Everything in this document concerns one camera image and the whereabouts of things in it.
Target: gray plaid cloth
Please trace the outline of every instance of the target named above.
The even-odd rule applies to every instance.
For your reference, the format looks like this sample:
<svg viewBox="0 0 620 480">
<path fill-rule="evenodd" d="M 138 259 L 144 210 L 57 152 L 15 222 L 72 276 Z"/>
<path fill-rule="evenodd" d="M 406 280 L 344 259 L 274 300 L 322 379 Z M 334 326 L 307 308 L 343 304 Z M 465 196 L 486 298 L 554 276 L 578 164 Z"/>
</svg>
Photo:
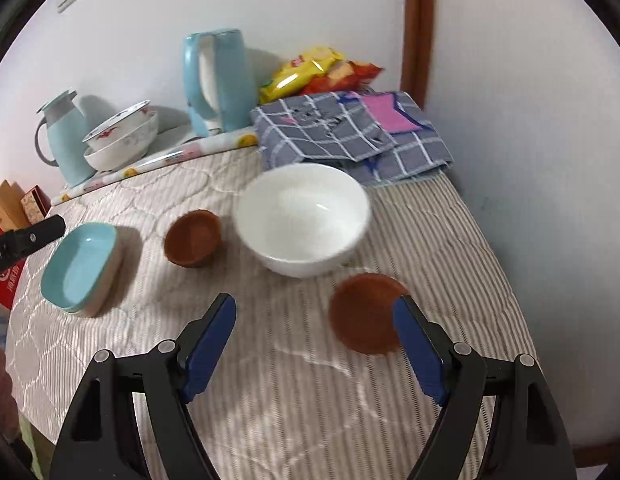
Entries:
<svg viewBox="0 0 620 480">
<path fill-rule="evenodd" d="M 414 124 L 412 131 L 384 129 L 352 92 L 293 96 L 255 108 L 250 116 L 265 170 L 320 162 L 376 186 L 448 166 L 452 156 L 407 93 L 367 95 L 388 93 L 394 95 L 394 110 Z"/>
</svg>

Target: light blue thermos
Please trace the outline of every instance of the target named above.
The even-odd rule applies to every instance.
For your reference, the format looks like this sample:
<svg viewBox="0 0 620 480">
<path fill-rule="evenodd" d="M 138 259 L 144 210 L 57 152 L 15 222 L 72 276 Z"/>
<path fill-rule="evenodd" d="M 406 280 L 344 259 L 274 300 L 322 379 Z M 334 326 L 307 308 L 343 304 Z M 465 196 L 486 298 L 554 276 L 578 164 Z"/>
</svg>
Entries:
<svg viewBox="0 0 620 480">
<path fill-rule="evenodd" d="M 199 32 L 184 40 L 183 84 L 187 113 L 198 136 L 250 125 L 258 92 L 237 28 Z"/>
<path fill-rule="evenodd" d="M 43 112 L 45 117 L 34 134 L 36 154 L 45 164 L 58 167 L 70 186 L 77 186 L 96 173 L 83 156 L 87 149 L 83 139 L 90 133 L 90 126 L 74 106 L 72 99 L 75 97 L 76 92 L 66 90 L 40 107 L 37 113 Z M 47 141 L 54 160 L 45 158 L 38 144 L 38 131 L 44 124 L 47 124 Z"/>
</svg>

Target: quilted mattress pad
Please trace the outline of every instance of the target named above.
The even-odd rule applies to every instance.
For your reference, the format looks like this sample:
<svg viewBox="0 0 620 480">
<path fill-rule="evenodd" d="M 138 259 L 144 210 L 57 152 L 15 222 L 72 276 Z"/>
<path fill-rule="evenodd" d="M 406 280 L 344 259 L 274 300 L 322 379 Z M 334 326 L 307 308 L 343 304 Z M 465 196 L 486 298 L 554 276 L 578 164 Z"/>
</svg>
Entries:
<svg viewBox="0 0 620 480">
<path fill-rule="evenodd" d="M 261 172 L 254 148 L 219 153 L 104 187 L 56 206 L 68 231 L 115 225 L 123 264 L 102 313 L 76 318 L 40 292 L 58 242 L 30 256 L 8 333 L 8 372 L 24 415 L 55 442 L 91 357 L 146 352 L 203 315 L 219 292 L 237 301 L 234 332 L 208 389 L 189 404 L 222 479 L 404 480 L 434 425 L 403 352 L 345 348 L 328 323 L 335 286 L 361 272 L 403 283 L 429 320 L 488 357 L 535 355 L 512 290 L 484 236 L 444 175 L 369 189 L 373 221 L 353 258 L 330 274 L 285 278 L 261 266 L 235 233 L 238 194 Z M 170 224 L 209 209 L 223 224 L 212 265 L 183 269 L 163 255 Z M 461 478 L 478 472 L 492 414 L 484 399 Z M 143 396 L 136 416 L 152 478 L 165 477 Z"/>
</svg>

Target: ceramic bowl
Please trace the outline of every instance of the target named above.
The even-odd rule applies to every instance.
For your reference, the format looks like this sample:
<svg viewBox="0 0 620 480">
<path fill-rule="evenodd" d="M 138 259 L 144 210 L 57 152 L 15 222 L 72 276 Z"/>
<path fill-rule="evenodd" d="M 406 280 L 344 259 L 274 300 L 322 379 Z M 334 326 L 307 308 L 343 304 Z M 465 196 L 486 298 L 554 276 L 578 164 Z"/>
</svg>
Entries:
<svg viewBox="0 0 620 480">
<path fill-rule="evenodd" d="M 348 348 L 362 354 L 396 352 L 401 347 L 394 330 L 392 306 L 410 294 L 384 274 L 357 274 L 337 285 L 330 300 L 330 326 Z"/>
<path fill-rule="evenodd" d="M 292 164 L 252 181 L 234 210 L 243 243 L 268 269 L 295 278 L 343 263 L 371 217 L 361 185 L 322 164 Z"/>
<path fill-rule="evenodd" d="M 159 117 L 157 112 L 150 112 L 141 126 L 115 140 L 112 144 L 96 152 L 88 148 L 85 152 L 85 160 L 95 170 L 119 170 L 145 155 L 158 133 Z"/>
<path fill-rule="evenodd" d="M 56 248 L 41 279 L 41 294 L 66 314 L 91 317 L 107 298 L 122 261 L 116 227 L 90 222 Z"/>
<path fill-rule="evenodd" d="M 96 152 L 119 140 L 147 120 L 149 103 L 149 100 L 141 101 L 110 117 L 83 137 L 83 142 Z"/>
<path fill-rule="evenodd" d="M 181 267 L 203 267 L 221 243 L 221 220 L 211 211 L 190 211 L 165 236 L 165 257 Z"/>
</svg>

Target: brown dish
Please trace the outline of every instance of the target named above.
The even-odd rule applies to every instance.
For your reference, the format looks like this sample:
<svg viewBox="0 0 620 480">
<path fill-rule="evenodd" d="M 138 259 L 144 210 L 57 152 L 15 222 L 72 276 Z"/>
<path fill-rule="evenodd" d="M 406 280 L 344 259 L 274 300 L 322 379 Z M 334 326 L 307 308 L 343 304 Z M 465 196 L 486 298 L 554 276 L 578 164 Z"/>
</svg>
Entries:
<svg viewBox="0 0 620 480">
<path fill-rule="evenodd" d="M 357 274 L 337 285 L 330 301 L 330 325 L 339 341 L 362 354 L 397 351 L 392 304 L 408 290 L 384 274 Z"/>
<path fill-rule="evenodd" d="M 221 221 L 211 211 L 190 211 L 165 236 L 165 257 L 181 267 L 203 267 L 221 243 Z"/>
</svg>

